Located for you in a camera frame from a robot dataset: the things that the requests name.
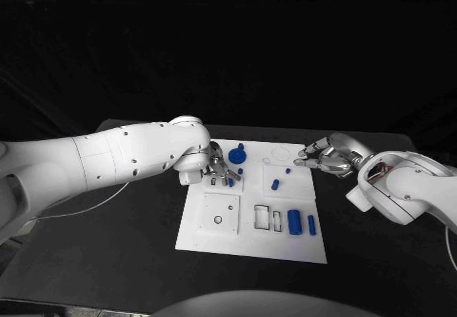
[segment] blue object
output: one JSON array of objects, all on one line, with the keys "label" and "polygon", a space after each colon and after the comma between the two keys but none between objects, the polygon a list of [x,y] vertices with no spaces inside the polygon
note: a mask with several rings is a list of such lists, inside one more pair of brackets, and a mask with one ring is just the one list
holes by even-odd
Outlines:
[{"label": "blue object", "polygon": [[275,184],[272,185],[272,189],[279,190],[279,186],[280,186],[280,181],[275,180]]},{"label": "blue object", "polygon": [[246,146],[243,145],[243,143],[238,145],[238,148],[233,149],[228,152],[228,160],[234,163],[234,164],[241,164],[246,161]]},{"label": "blue object", "polygon": [[300,218],[299,210],[290,210],[287,212],[287,220],[289,220],[289,233],[295,236],[299,236],[303,233],[302,218]]},{"label": "blue object", "polygon": [[316,236],[315,217],[308,216],[308,224],[311,225],[311,235]]}]

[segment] rectangular slot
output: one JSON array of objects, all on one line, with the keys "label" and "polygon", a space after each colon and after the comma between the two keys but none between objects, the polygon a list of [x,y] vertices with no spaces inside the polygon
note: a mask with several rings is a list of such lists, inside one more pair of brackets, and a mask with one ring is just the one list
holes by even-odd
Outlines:
[{"label": "rectangular slot", "polygon": [[254,212],[256,212],[254,228],[270,230],[269,206],[256,205]]},{"label": "rectangular slot", "polygon": [[275,232],[282,232],[282,213],[275,211]]}]

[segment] robotic hand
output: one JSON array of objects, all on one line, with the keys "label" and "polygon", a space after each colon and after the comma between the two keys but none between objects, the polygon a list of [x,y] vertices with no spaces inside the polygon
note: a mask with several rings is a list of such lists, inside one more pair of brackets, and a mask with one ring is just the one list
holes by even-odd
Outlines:
[{"label": "robotic hand", "polygon": [[204,170],[224,180],[241,179],[227,167],[202,121],[191,116],[80,137],[0,142],[0,244],[48,207],[172,166],[182,185],[200,183]]},{"label": "robotic hand", "polygon": [[429,212],[457,234],[457,175],[445,165],[413,152],[375,153],[344,133],[315,142],[299,156],[319,150],[319,159],[299,158],[295,164],[339,178],[360,171],[358,186],[347,194],[360,210],[375,207],[403,225]]}]

